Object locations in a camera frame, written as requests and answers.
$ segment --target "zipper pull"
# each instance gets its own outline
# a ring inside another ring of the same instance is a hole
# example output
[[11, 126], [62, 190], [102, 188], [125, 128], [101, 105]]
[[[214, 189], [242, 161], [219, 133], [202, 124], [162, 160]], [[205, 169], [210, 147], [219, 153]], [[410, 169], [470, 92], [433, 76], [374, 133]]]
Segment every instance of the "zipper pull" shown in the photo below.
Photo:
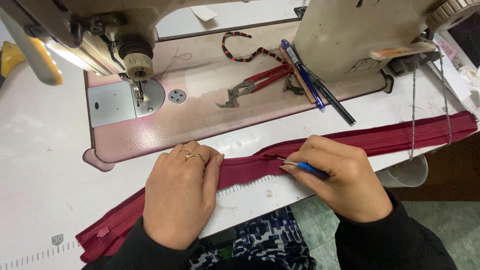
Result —
[[100, 230], [96, 233], [96, 236], [97, 236], [97, 237], [103, 237], [103, 236], [107, 235], [109, 232], [110, 232], [110, 230], [108, 229], [108, 227], [105, 227], [105, 228], [103, 228], [103, 229], [100, 229]]

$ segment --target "woman's right hand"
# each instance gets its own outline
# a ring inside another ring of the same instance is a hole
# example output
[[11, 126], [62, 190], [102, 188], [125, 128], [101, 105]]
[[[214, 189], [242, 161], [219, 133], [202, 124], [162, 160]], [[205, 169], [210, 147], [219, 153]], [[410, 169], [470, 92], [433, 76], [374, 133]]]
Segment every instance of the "woman's right hand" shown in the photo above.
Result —
[[330, 175], [320, 180], [297, 166], [281, 166], [343, 217], [366, 223], [383, 219], [392, 211], [392, 202], [361, 148], [312, 135], [287, 160], [306, 162]]

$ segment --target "black pen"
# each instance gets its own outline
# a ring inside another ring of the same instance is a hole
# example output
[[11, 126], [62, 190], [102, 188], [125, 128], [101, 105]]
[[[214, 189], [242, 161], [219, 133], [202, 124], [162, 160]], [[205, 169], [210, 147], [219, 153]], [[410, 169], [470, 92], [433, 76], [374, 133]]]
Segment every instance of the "black pen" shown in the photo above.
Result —
[[307, 71], [308, 76], [310, 76], [313, 84], [318, 88], [318, 90], [325, 96], [325, 98], [332, 104], [332, 106], [340, 113], [340, 115], [349, 123], [350, 125], [355, 125], [357, 121], [348, 113], [348, 111], [340, 104], [338, 99], [336, 99], [330, 91], [322, 84], [322, 82], [313, 74], [313, 72], [308, 69], [306, 66], [303, 68]]

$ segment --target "white table surface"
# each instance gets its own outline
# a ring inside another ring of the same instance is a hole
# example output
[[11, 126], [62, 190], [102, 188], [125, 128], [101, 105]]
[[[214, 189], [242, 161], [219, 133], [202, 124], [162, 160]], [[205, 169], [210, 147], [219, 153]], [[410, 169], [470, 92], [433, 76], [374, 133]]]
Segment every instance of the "white table surface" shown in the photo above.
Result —
[[[243, 4], [251, 11], [256, 10], [251, 8], [255, 3], [236, 4]], [[278, 11], [278, 19], [295, 16], [292, 9], [301, 3], [276, 0], [276, 8], [283, 10]], [[229, 14], [228, 8], [222, 11], [216, 8], [215, 5], [212, 10], [220, 13], [215, 18], [219, 28], [258, 22], [253, 22], [258, 14], [245, 17], [245, 12], [238, 8], [235, 14]], [[190, 10], [178, 13], [177, 17], [167, 17], [159, 23], [158, 28], [163, 29], [159, 31], [160, 36], [185, 34], [172, 27], [182, 22], [189, 22], [182, 26], [183, 29], [191, 27], [190, 32], [208, 29], [200, 22], [193, 23], [197, 18]], [[1, 27], [0, 37], [11, 40]], [[14, 269], [80, 269], [83, 263], [79, 256], [83, 250], [74, 236], [142, 188], [159, 155], [120, 162], [107, 173], [83, 162], [82, 154], [90, 148], [83, 71], [57, 55], [53, 55], [53, 59], [62, 71], [62, 86], [42, 84], [23, 63], [12, 71], [0, 89], [0, 270], [12, 266]], [[444, 114], [440, 89], [440, 80], [427, 66], [422, 67], [417, 77], [417, 119]], [[311, 110], [200, 143], [225, 153], [226, 158], [248, 156], [273, 143], [312, 134], [409, 121], [411, 103], [412, 77], [404, 76], [396, 78], [391, 94], [380, 92], [342, 102], [357, 120], [353, 127], [328, 106], [325, 113]], [[480, 104], [479, 100], [468, 98], [465, 104], [480, 115], [476, 105]], [[449, 109], [451, 114], [464, 110], [450, 93]], [[435, 148], [419, 149], [415, 154]], [[408, 151], [369, 158], [374, 170], [406, 159]], [[272, 195], [268, 199], [265, 199], [266, 192]], [[259, 182], [228, 196], [219, 194], [216, 211], [202, 235], [213, 234], [309, 195], [309, 190], [287, 176]], [[63, 234], [64, 242], [57, 248], [51, 238], [58, 234]]]

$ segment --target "blue patterned pants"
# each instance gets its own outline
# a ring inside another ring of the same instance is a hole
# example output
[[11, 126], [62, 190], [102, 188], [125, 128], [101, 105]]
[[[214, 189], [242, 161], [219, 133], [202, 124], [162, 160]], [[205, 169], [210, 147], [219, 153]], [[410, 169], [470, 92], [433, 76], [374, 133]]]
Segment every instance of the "blue patterned pants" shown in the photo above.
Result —
[[[232, 256], [270, 260], [289, 270], [313, 270], [316, 265], [290, 206], [235, 226]], [[190, 269], [204, 270], [222, 259], [212, 243], [202, 239]]]

